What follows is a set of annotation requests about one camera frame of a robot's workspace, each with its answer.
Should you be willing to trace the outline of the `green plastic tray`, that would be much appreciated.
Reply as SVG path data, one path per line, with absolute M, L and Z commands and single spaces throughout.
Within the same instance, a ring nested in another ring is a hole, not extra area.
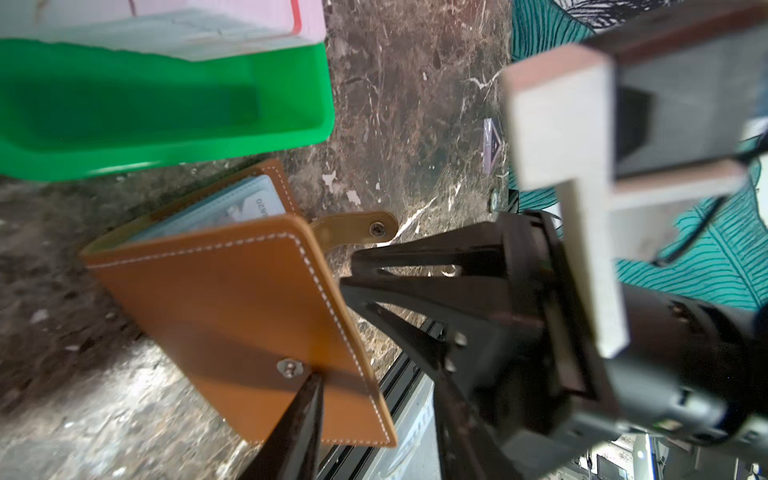
M 327 140 L 323 45 L 205 62 L 27 40 L 1 44 L 1 172 L 59 182 Z

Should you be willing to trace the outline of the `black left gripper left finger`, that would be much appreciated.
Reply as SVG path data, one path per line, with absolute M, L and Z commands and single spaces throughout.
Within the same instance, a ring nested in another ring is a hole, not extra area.
M 323 429 L 323 399 L 322 376 L 312 373 L 238 479 L 315 479 Z

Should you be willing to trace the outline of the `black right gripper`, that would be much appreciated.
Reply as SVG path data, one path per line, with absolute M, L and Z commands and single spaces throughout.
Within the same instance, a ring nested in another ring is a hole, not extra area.
M 503 214 L 489 258 L 507 266 L 474 395 L 499 431 L 587 434 L 621 424 L 704 447 L 767 443 L 767 315 L 624 285 L 630 341 L 602 358 L 565 254 L 541 214 Z

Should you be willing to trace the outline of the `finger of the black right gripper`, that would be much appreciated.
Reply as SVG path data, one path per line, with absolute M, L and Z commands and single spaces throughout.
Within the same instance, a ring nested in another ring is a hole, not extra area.
M 481 222 L 407 243 L 359 250 L 351 256 L 352 278 L 381 276 L 386 267 L 454 265 L 462 276 L 509 280 L 502 234 Z
M 466 396 L 494 389 L 510 361 L 510 300 L 499 280 L 349 276 L 340 288 L 430 378 L 450 377 Z

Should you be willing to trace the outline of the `brown leather card holder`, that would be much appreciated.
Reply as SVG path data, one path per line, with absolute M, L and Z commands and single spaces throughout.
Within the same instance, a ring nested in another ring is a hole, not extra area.
M 393 447 L 393 420 L 325 255 L 389 242 L 398 228 L 386 211 L 306 220 L 272 159 L 114 229 L 81 258 L 243 439 L 264 442 L 318 373 L 324 443 Z

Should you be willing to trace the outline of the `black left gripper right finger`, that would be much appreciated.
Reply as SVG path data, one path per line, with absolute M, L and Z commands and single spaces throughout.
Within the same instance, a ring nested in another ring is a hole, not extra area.
M 522 478 L 444 372 L 434 379 L 433 405 L 442 479 Z

